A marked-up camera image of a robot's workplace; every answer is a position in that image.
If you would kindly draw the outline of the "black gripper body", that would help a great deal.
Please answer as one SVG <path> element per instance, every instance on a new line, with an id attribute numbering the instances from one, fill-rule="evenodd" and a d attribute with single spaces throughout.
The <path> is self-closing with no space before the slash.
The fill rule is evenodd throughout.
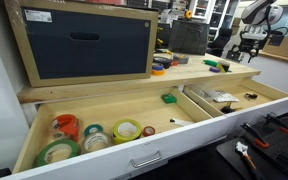
<path id="1" fill-rule="evenodd" d="M 241 52 L 247 52 L 250 53 L 252 50 L 255 52 L 258 52 L 258 40 L 253 40 L 253 39 L 242 39 L 239 45 L 239 50 Z"/>

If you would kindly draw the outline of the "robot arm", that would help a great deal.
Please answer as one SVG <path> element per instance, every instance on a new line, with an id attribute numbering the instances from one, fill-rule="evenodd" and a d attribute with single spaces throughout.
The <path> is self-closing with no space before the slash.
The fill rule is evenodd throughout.
<path id="1" fill-rule="evenodd" d="M 241 14 L 245 28 L 239 33 L 238 50 L 249 54 L 249 61 L 263 48 L 262 43 L 271 35 L 271 26 L 283 15 L 283 7 L 276 0 L 255 0 Z"/>

